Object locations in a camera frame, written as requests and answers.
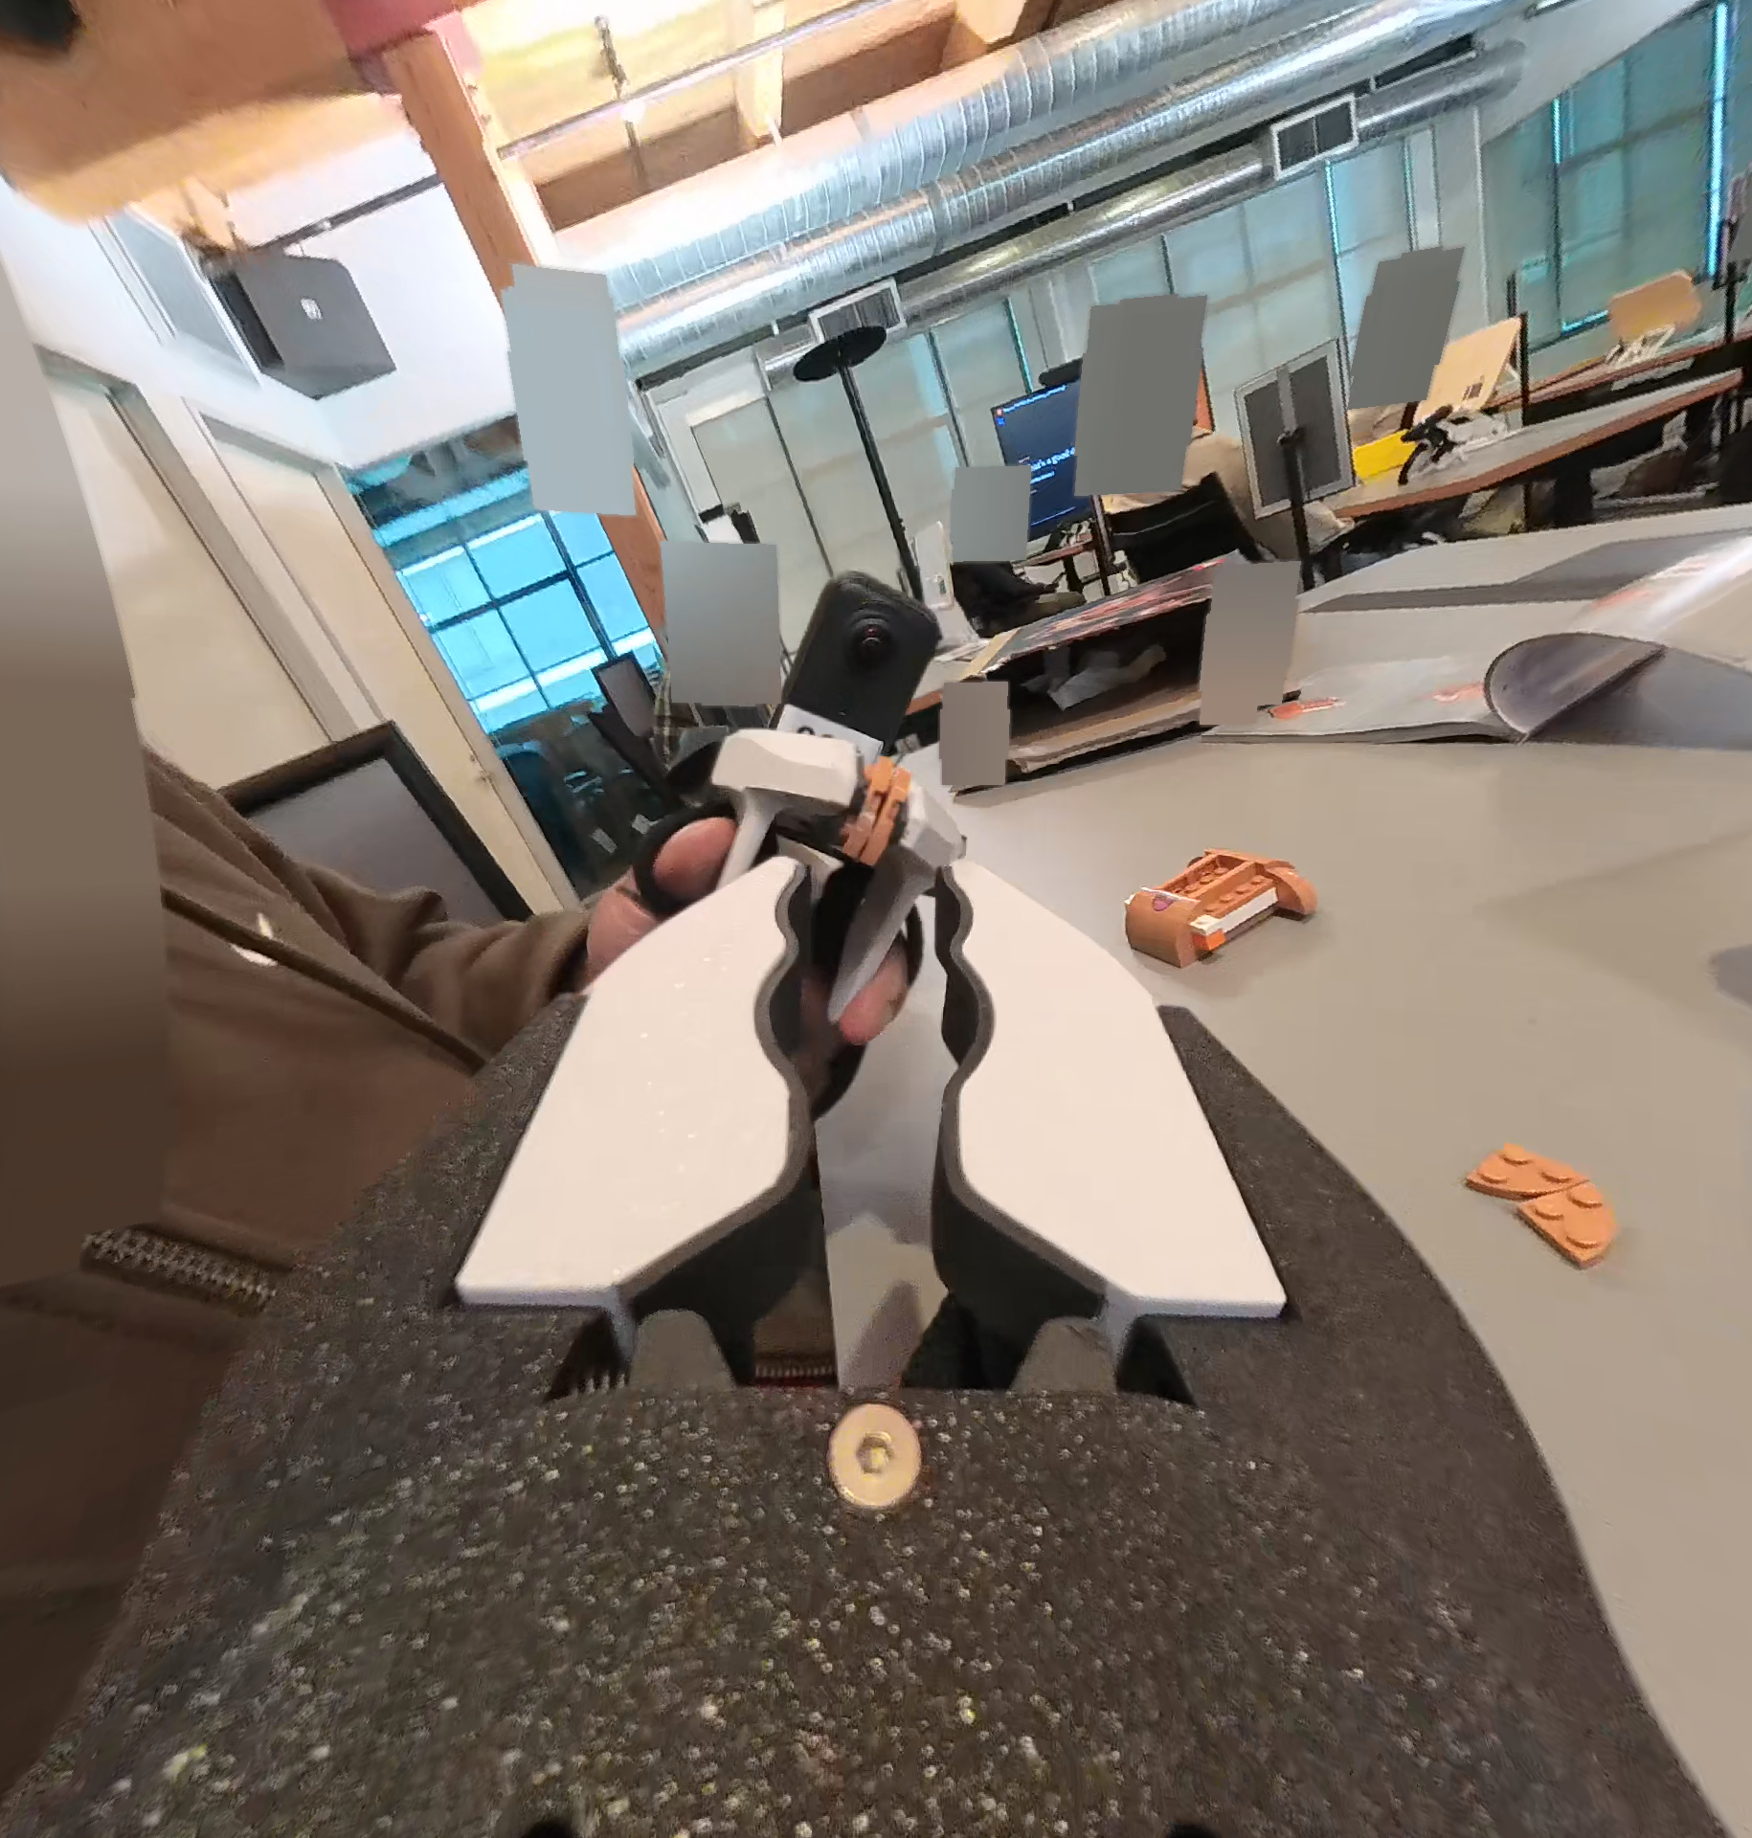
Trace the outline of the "black pole with round disc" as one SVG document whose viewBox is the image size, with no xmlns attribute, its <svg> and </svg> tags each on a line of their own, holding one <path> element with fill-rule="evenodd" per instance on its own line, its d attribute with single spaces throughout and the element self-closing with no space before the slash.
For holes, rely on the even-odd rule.
<svg viewBox="0 0 1752 1838">
<path fill-rule="evenodd" d="M 864 451 L 864 463 L 870 472 L 872 483 L 878 492 L 878 502 L 882 506 L 888 535 L 893 540 L 897 559 L 903 572 L 903 580 L 908 593 L 914 598 L 920 598 L 920 579 L 919 563 L 913 551 L 910 540 L 906 535 L 903 514 L 899 511 L 895 492 L 888 482 L 888 469 L 873 435 L 868 411 L 864 406 L 864 393 L 860 390 L 855 372 L 868 358 L 872 358 L 887 343 L 888 331 L 882 326 L 851 326 L 843 333 L 825 336 L 814 340 L 795 360 L 794 377 L 801 383 L 818 383 L 825 380 L 834 380 L 843 399 L 847 402 L 847 413 L 851 416 L 851 424 L 857 435 L 857 443 Z"/>
</svg>

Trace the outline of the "grey screen on stand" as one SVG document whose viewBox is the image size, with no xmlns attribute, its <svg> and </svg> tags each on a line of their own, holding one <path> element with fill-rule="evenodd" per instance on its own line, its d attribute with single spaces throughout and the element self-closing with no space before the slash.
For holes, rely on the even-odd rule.
<svg viewBox="0 0 1752 1838">
<path fill-rule="evenodd" d="M 1234 413 L 1256 518 L 1288 514 L 1300 587 L 1312 588 L 1320 547 L 1306 509 L 1355 483 L 1343 343 L 1316 344 L 1240 383 Z"/>
</svg>

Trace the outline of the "black framed grey panel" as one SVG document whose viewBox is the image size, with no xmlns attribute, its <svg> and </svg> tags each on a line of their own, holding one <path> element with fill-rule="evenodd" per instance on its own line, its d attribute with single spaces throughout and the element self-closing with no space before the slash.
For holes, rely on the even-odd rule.
<svg viewBox="0 0 1752 1838">
<path fill-rule="evenodd" d="M 222 794 L 304 864 L 372 890 L 433 890 L 463 922 L 532 916 L 519 887 L 391 721 L 256 772 Z"/>
</svg>

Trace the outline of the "black hanging speaker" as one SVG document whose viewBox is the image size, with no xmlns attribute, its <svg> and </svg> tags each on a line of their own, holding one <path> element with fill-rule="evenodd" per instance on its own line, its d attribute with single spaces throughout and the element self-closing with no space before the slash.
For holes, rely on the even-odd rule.
<svg viewBox="0 0 1752 1838">
<path fill-rule="evenodd" d="M 214 264 L 207 278 L 259 372 L 297 396 L 323 402 L 395 372 L 337 261 L 250 251 Z"/>
</svg>

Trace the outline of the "person's brown jacket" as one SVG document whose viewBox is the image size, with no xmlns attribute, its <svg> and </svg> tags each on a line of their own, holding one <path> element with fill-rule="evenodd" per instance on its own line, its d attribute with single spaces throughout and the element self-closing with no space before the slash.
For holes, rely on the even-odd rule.
<svg viewBox="0 0 1752 1838">
<path fill-rule="evenodd" d="M 494 1056 L 355 961 L 272 838 L 151 746 L 171 1130 L 158 1203 L 0 1208 L 0 1621 L 117 1596 L 266 1298 Z"/>
</svg>

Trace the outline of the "lego instruction booklet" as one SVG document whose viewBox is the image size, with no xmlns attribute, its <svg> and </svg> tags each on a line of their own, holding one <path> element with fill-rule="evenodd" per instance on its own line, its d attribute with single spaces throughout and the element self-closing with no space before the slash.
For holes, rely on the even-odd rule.
<svg viewBox="0 0 1752 1838">
<path fill-rule="evenodd" d="M 1217 740 L 1752 749 L 1752 532 L 1614 535 L 1299 619 L 1292 689 Z"/>
</svg>

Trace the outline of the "person's left forearm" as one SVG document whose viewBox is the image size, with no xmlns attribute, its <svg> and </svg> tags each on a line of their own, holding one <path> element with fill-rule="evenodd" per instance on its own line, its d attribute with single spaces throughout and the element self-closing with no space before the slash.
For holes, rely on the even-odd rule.
<svg viewBox="0 0 1752 1838">
<path fill-rule="evenodd" d="M 306 904 L 355 961 L 481 1056 L 565 996 L 589 967 L 582 910 L 469 924 L 431 890 L 372 890 L 320 866 L 302 880 Z"/>
</svg>

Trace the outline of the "silver ventilation duct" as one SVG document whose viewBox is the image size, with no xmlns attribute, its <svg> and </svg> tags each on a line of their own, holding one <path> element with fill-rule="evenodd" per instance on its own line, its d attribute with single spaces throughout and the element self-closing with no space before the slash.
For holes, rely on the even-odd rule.
<svg viewBox="0 0 1752 1838">
<path fill-rule="evenodd" d="M 565 228 L 622 311 L 740 290 L 747 321 L 919 264 L 1098 176 L 1352 88 L 1509 12 L 1494 1 L 1114 4 Z"/>
<path fill-rule="evenodd" d="M 1250 201 L 1339 152 L 1514 88 L 1525 45 L 1378 8 L 1136 104 L 1049 129 L 786 238 L 618 318 L 632 380 L 679 374 L 895 283 L 903 319 L 953 309 Z"/>
</svg>

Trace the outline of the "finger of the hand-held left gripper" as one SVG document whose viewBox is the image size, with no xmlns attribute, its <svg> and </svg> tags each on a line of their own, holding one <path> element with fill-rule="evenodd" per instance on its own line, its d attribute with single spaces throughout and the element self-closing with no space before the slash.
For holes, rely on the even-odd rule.
<svg viewBox="0 0 1752 1838">
<path fill-rule="evenodd" d="M 893 831 L 893 860 L 908 871 L 943 871 L 967 853 L 955 812 L 926 784 L 908 784 Z"/>
<path fill-rule="evenodd" d="M 734 730 L 713 753 L 710 786 L 736 804 L 843 812 L 864 781 L 857 749 L 837 737 Z"/>
</svg>

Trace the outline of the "person's left hand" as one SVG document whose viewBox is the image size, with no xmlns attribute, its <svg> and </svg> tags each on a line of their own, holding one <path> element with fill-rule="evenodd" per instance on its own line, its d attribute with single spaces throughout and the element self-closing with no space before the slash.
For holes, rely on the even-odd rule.
<svg viewBox="0 0 1752 1838">
<path fill-rule="evenodd" d="M 634 864 L 592 907 L 584 960 L 570 984 L 586 989 L 669 916 L 717 892 L 734 838 L 733 816 L 679 818 L 647 866 Z M 832 1020 L 831 978 L 814 970 L 807 1010 L 810 1049 L 827 1062 L 850 1049 L 866 1049 L 899 1018 L 910 987 L 906 949 L 895 941 L 870 983 Z"/>
</svg>

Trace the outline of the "wooden chair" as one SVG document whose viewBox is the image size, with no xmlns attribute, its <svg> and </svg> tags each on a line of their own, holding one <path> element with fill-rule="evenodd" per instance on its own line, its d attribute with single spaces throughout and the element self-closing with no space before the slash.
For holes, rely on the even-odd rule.
<svg viewBox="0 0 1752 1838">
<path fill-rule="evenodd" d="M 1521 318 L 1512 315 L 1451 340 L 1437 357 L 1419 416 L 1478 416 L 1508 370 L 1517 370 Z"/>
</svg>

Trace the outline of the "computer monitor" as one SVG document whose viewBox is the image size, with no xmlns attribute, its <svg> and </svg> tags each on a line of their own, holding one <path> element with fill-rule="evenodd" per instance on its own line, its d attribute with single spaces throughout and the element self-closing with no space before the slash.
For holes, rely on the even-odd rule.
<svg viewBox="0 0 1752 1838">
<path fill-rule="evenodd" d="M 1079 374 L 1071 362 L 1051 372 L 1045 385 L 991 409 L 991 424 L 1010 468 L 1029 478 L 1027 538 L 1040 540 L 1091 514 L 1091 500 L 1077 490 Z"/>
</svg>

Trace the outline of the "brown lego assembly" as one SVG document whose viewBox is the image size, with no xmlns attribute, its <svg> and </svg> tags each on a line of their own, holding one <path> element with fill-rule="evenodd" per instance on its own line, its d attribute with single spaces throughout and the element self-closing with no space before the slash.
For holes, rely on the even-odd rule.
<svg viewBox="0 0 1752 1838">
<path fill-rule="evenodd" d="M 1318 908 L 1315 887 L 1295 864 L 1230 849 L 1204 852 L 1177 875 L 1145 888 L 1170 890 L 1174 907 L 1131 934 L 1123 922 L 1126 946 L 1177 968 L 1213 958 L 1269 916 L 1305 921 Z"/>
</svg>

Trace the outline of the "open cardboard box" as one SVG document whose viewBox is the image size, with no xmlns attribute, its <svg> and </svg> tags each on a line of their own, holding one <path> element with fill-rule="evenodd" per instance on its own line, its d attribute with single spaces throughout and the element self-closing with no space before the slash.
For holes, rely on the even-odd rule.
<svg viewBox="0 0 1752 1838">
<path fill-rule="evenodd" d="M 1189 730 L 1199 720 L 1204 632 L 1204 610 L 1183 610 L 1040 650 L 1019 646 L 1017 632 L 961 646 L 929 665 L 900 746 L 938 742 L 939 691 L 963 678 L 1007 687 L 1005 786 Z"/>
</svg>

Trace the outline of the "dark lego set box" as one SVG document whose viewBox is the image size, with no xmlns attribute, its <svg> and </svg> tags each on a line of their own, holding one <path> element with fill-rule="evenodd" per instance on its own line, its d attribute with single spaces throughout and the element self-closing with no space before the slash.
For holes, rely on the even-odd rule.
<svg viewBox="0 0 1752 1838">
<path fill-rule="evenodd" d="M 1214 559 L 1155 583 L 1120 591 L 1105 598 L 1090 601 L 1077 610 L 1049 616 L 1005 632 L 986 641 L 975 659 L 972 677 L 1025 659 L 1041 657 L 1063 646 L 1082 646 L 1117 632 L 1161 619 L 1174 612 L 1204 610 L 1213 598 L 1213 587 L 1226 558 Z"/>
</svg>

